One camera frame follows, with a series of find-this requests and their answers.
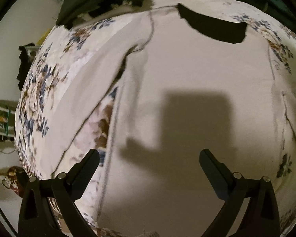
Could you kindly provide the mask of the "beige t-shirt with black collar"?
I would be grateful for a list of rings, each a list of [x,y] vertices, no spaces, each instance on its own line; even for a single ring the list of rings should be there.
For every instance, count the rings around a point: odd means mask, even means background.
[[[49,122],[39,165],[64,169],[78,132],[119,70],[107,151],[89,203],[127,236],[200,236],[222,207],[199,165],[209,149],[246,178],[268,176],[280,229],[296,218],[296,59],[264,36],[189,10],[131,16],[74,77]]]

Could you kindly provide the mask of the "red patterned slipper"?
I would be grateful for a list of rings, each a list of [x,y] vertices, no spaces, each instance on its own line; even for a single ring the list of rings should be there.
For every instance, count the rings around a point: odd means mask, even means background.
[[[8,169],[2,184],[22,198],[28,179],[29,177],[22,167],[13,166]]]

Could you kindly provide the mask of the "green shelf rack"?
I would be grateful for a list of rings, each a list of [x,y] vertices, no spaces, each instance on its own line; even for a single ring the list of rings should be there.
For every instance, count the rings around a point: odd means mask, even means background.
[[[15,110],[15,106],[0,101],[0,141],[14,139]]]

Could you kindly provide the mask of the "floral bed sheet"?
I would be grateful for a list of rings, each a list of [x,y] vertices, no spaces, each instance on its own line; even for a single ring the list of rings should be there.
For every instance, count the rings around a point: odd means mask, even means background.
[[[100,100],[78,132],[78,139],[65,156],[64,169],[45,178],[39,165],[49,122],[65,91],[78,72],[96,52],[131,20],[131,16],[163,7],[183,5],[189,10],[233,23],[246,23],[274,45],[274,52],[290,66],[296,59],[296,34],[277,19],[248,3],[237,0],[144,0],[140,7],[120,5],[95,19],[66,29],[54,26],[38,50],[25,79],[16,111],[15,143],[22,166],[39,180],[55,178],[79,163],[90,149],[99,152],[100,162],[82,197],[75,202],[79,212],[97,236],[127,236],[121,232],[99,227],[91,214],[89,203],[99,186],[101,169],[107,151],[107,127],[111,122],[113,105],[123,70],[119,70],[107,94]],[[236,233],[249,204],[246,198],[227,236]],[[296,218],[280,236],[296,236]]]

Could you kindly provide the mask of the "dark garment hanging off bed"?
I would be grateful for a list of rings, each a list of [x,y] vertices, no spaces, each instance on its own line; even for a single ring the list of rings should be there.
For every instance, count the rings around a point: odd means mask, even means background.
[[[19,59],[21,64],[19,66],[19,72],[16,79],[19,81],[18,88],[20,91],[23,88],[26,76],[28,75],[32,62],[36,57],[38,48],[39,47],[36,46],[34,43],[29,43],[26,45],[19,46],[19,51],[20,51]]]

